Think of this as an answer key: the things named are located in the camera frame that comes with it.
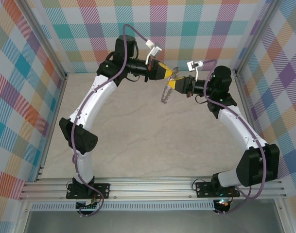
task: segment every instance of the cable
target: cable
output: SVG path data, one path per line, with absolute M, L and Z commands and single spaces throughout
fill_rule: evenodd
M 233 202 L 234 194 L 233 194 L 232 188 L 230 189 L 230 192 L 231 192 L 231 195 L 232 195 L 231 202 Z
M 136 80 L 132 80 L 132 79 L 129 79 L 129 78 L 126 77 L 126 79 L 127 79 L 128 81 L 131 81 L 131 82 L 137 82 L 137 81 L 139 80 L 139 78 L 140 78 L 139 75 L 138 75 L 138 78 L 137 78 Z
M 135 57 L 135 59 L 137 59 L 138 56 L 139 56 L 139 49 L 138 49 L 137 41 L 135 41 L 135 47 L 136 47 L 136 57 Z
M 89 215 L 84 215 L 81 213 L 81 209 L 79 209 L 79 213 L 81 216 L 84 216 L 84 217 L 89 217 L 89 216 L 92 216 L 94 214 L 96 214 L 103 206 L 104 204 L 104 196 L 103 194 L 98 191 L 97 189 L 95 189 L 94 187 L 90 186 L 88 183 L 86 183 L 83 178 L 81 177 L 80 175 L 80 172 L 79 172 L 79 169 L 78 169 L 78 154 L 77 154 L 77 151 L 76 151 L 76 147 L 75 147 L 75 142 L 74 142 L 74 129 L 75 129 L 75 126 L 76 126 L 76 123 L 78 121 L 78 119 L 80 118 L 80 114 L 82 113 L 82 110 L 84 108 L 84 106 L 86 105 L 87 101 L 89 100 L 89 98 L 94 94 L 96 93 L 100 88 L 102 88 L 103 86 L 105 86 L 106 84 L 108 84 L 109 82 L 111 82 L 112 80 L 114 80 L 115 78 L 117 78 L 124 70 L 125 66 L 126 66 L 126 62 L 127 62 L 127 44 L 126 44 L 126 33 L 125 33 L 125 29 L 126 27 L 129 27 L 131 28 L 134 32 L 136 32 L 136 34 L 138 34 L 144 41 L 147 41 L 147 39 L 145 37 L 143 37 L 135 28 L 133 28 L 131 25 L 129 24 L 124 24 L 123 25 L 123 42 L 124 42 L 124 62 L 123 62 L 123 65 L 120 69 L 120 71 L 118 73 L 116 73 L 112 78 L 108 79 L 107 81 L 105 81 L 104 83 L 102 83 L 101 85 L 97 86 L 94 91 L 91 91 L 89 93 L 89 95 L 85 98 L 85 100 L 83 101 L 83 103 L 81 104 L 81 107 L 79 108 L 79 111 L 74 119 L 74 122 L 73 122 L 73 126 L 72 126 L 72 129 L 71 129 L 71 143 L 72 143 L 72 148 L 73 148 L 73 158 L 72 158 L 72 161 L 74 162 L 74 165 L 75 165 L 75 171 L 77 173 L 77 176 L 78 178 L 80 179 L 80 181 L 85 184 L 88 188 L 92 189 L 93 191 L 95 191 L 96 193 L 98 193 L 102 199 L 102 203 L 101 205 L 98 207 L 97 210 L 93 211 L 91 214 Z
M 263 148 L 259 142 L 259 140 L 257 139 L 256 135 L 253 133 L 253 131 L 250 129 L 250 127 L 247 125 L 247 123 L 236 113 L 234 112 L 232 109 L 230 109 L 229 107 L 225 106 L 224 104 L 221 104 L 221 103 L 218 103 L 216 101 L 213 101 L 211 100 L 207 94 L 206 94 L 206 89 L 207 89 L 207 85 L 208 85 L 208 82 L 210 80 L 210 77 L 212 76 L 213 74 L 213 71 L 215 70 L 216 68 L 216 65 L 217 65 L 217 60 L 216 59 L 213 59 L 213 60 L 208 60 L 208 61 L 204 61 L 203 63 L 209 63 L 209 62 L 214 62 L 214 65 L 207 77 L 207 79 L 205 80 L 205 84 L 204 84 L 204 97 L 207 99 L 207 101 L 213 103 L 213 104 L 216 104 L 216 105 L 219 105 L 220 107 L 222 108 L 225 108 L 227 109 L 229 112 L 231 112 L 236 118 L 238 118 L 241 123 L 245 126 L 245 128 L 248 130 L 248 132 L 251 134 L 251 136 L 253 137 L 253 139 L 255 140 L 255 142 L 257 143 L 258 147 L 259 147 L 259 150 L 261 152 L 261 155 L 262 155 L 262 163 L 263 163 L 263 176 L 262 176 L 262 181 L 261 181 L 261 185 L 260 185 L 260 188 L 257 192 L 256 195 L 254 195 L 253 197 L 250 197 L 250 193 L 251 193 L 251 186 L 249 187 L 249 192 L 248 194 L 244 194 L 243 196 L 245 197 L 244 201 L 236 208 L 230 210 L 227 212 L 227 214 L 229 213 L 232 213 L 233 211 L 239 209 L 242 205 L 245 204 L 245 202 L 248 200 L 248 199 L 256 199 L 257 197 L 260 196 L 261 192 L 263 191 L 263 188 L 264 188 L 264 183 L 265 183 L 265 179 L 266 179 L 266 171 L 267 171 L 267 168 L 266 168 L 266 158 L 265 158 L 265 154 L 264 154 L 264 151 L 263 151 Z
M 200 178 L 195 179 L 195 180 L 193 181 L 193 183 L 191 184 L 191 188 L 192 188 L 194 191 L 196 191 L 196 189 L 193 188 L 193 185 L 194 185 L 194 183 L 195 183 L 197 180 L 202 180 L 202 181 L 204 181 L 203 179 L 200 179 Z
M 196 99 L 196 98 L 197 98 L 198 96 L 200 96 L 200 95 L 197 95 L 197 96 L 195 97 L 195 101 L 196 101 L 197 103 L 199 103 L 199 104 L 202 104 L 202 103 L 207 103 L 207 101 L 204 101 L 204 102 L 199 102 L 199 101 L 197 101 L 197 99 Z
M 68 191 L 70 191 L 69 188 L 68 188 L 68 184 L 69 184 L 69 183 L 72 183 L 72 181 L 69 181 L 69 182 L 66 184 L 66 189 L 67 189 Z

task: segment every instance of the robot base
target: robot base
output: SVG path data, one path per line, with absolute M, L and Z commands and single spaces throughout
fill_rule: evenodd
M 94 183 L 95 178 L 93 178 L 88 184 L 99 192 L 102 193 L 104 199 L 109 198 L 110 184 L 109 183 Z M 100 195 L 94 192 L 92 189 L 85 186 L 75 178 L 72 179 L 72 183 L 67 185 L 66 199 L 100 199 Z
M 195 190 L 198 198 L 237 198 L 240 196 L 240 192 L 236 191 L 234 186 L 222 187 L 216 192 L 212 182 L 196 182 Z

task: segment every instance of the aluminum rail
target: aluminum rail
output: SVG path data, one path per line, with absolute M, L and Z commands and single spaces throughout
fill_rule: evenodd
M 197 198 L 191 189 L 195 179 L 210 181 L 210 177 L 154 177 L 154 178 L 98 178 L 95 183 L 109 183 L 109 199 L 105 201 L 152 201 L 152 200 L 217 200 L 218 198 Z M 66 199 L 68 179 L 39 179 L 26 183 L 20 196 L 21 201 L 69 201 Z M 251 195 L 257 193 L 260 185 L 252 186 Z M 245 193 L 248 187 L 241 186 Z M 286 193 L 280 180 L 266 182 L 259 199 L 282 199 Z

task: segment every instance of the perforated metal strip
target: perforated metal strip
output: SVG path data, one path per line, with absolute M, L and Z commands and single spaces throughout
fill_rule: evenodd
M 31 211 L 75 211 L 75 202 L 33 202 Z M 212 200 L 184 201 L 107 201 L 103 211 L 169 211 L 169 210 L 214 210 Z

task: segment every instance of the metal frame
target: metal frame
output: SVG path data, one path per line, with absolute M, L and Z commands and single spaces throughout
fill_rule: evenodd
M 64 79 L 67 76 L 67 72 L 62 67 L 54 49 L 52 48 L 48 38 L 46 37 L 44 31 L 42 30 L 41 25 L 38 23 L 36 17 L 34 16 L 32 9 L 26 2 L 26 0 L 15 0 L 17 6 L 20 8 L 21 12 L 27 19 L 28 23 L 30 24 L 32 31 L 37 36 L 40 44 L 44 48 L 45 52 L 47 53 L 48 57 L 50 58 L 52 64 L 54 65 L 58 74 L 63 77 Z
M 95 178 L 96 183 L 109 183 L 109 199 L 105 201 L 169 201 L 169 200 L 218 200 L 218 198 L 197 198 L 191 184 L 195 179 L 210 181 L 210 177 L 151 177 L 151 178 Z M 69 201 L 66 199 L 66 185 L 71 178 L 39 179 L 26 183 L 20 196 L 22 201 Z M 257 193 L 260 185 L 252 186 L 251 195 Z M 240 186 L 247 193 L 249 188 Z M 267 182 L 260 199 L 282 199 L 286 193 L 280 180 Z
M 36 18 L 34 17 L 32 10 L 25 0 L 16 0 L 18 6 L 22 10 L 23 14 L 26 16 L 28 22 L 32 26 L 32 29 L 35 31 L 40 43 L 45 46 L 46 52 L 49 57 L 52 59 L 53 64 L 57 68 L 60 75 L 65 77 L 65 71 L 63 70 L 56 54 L 51 48 L 47 38 L 45 37 L 44 32 L 42 31 L 40 25 L 38 24 Z M 242 86 L 239 80 L 239 74 L 247 65 L 248 60 L 252 52 L 254 51 L 259 40 L 262 38 L 269 22 L 274 16 L 275 11 L 278 9 L 282 0 L 272 1 L 269 6 L 265 17 L 261 21 L 261 26 L 256 32 L 254 39 L 252 40 L 249 48 L 247 49 L 244 58 L 242 59 L 241 64 L 238 66 L 238 77 L 235 78 L 241 100 L 243 102 L 244 111 L 246 113 L 247 121 L 250 125 L 255 127 L 251 113 L 248 108 L 246 101 L 246 96 L 242 90 Z M 62 84 L 60 97 L 57 102 L 56 111 L 53 116 L 52 126 L 56 124 L 59 108 L 61 105 L 62 97 L 65 91 L 67 79 Z M 35 204 L 52 204 L 56 203 L 60 206 L 65 206 L 65 204 L 74 204 L 77 201 L 86 201 L 86 200 L 67 200 L 66 199 L 66 184 L 68 181 L 71 181 L 71 178 L 64 179 L 42 179 L 41 174 L 44 168 L 47 152 L 50 146 L 52 139 L 54 127 L 50 128 L 48 134 L 48 140 L 46 142 L 43 156 L 41 158 L 40 166 L 38 173 L 35 175 L 34 183 L 26 183 L 20 197 L 20 216 L 18 218 L 17 224 L 14 229 L 14 233 L 24 232 L 26 228 L 26 223 L 30 211 L 35 210 Z M 211 203 L 212 200 L 217 200 L 217 198 L 202 198 L 199 199 L 196 197 L 196 192 L 191 188 L 191 184 L 195 179 L 203 179 L 205 181 L 210 181 L 210 177 L 152 177 L 152 178 L 97 178 L 95 179 L 96 183 L 110 183 L 110 196 L 109 199 L 105 200 L 107 204 L 127 204 L 130 201 L 132 203 Z M 260 185 L 254 185 L 251 195 L 254 195 Z M 240 187 L 245 193 L 247 193 L 248 188 Z M 265 184 L 264 190 L 259 197 L 260 199 L 274 199 L 279 217 L 282 222 L 282 226 L 286 233 L 295 233 L 292 225 L 291 218 L 289 217 L 289 212 L 287 211 L 286 203 L 286 193 L 283 188 L 282 182 L 280 180 L 275 180 L 267 182 Z M 243 200 L 244 197 L 235 198 L 237 200 Z M 50 211 L 60 211 L 59 208 L 43 208 L 49 209 Z
M 276 11 L 279 9 L 279 6 L 283 0 L 272 0 L 267 11 L 264 13 L 264 17 L 259 23 L 259 27 L 257 28 L 257 31 L 255 32 L 248 48 L 246 49 L 246 52 L 240 62 L 240 64 L 237 67 L 237 73 L 241 73 L 244 68 L 246 67 L 249 59 L 251 58 L 253 52 L 256 49 L 256 46 L 262 39 L 262 36 L 264 35 L 266 29 L 268 28 L 272 18 L 274 17 Z

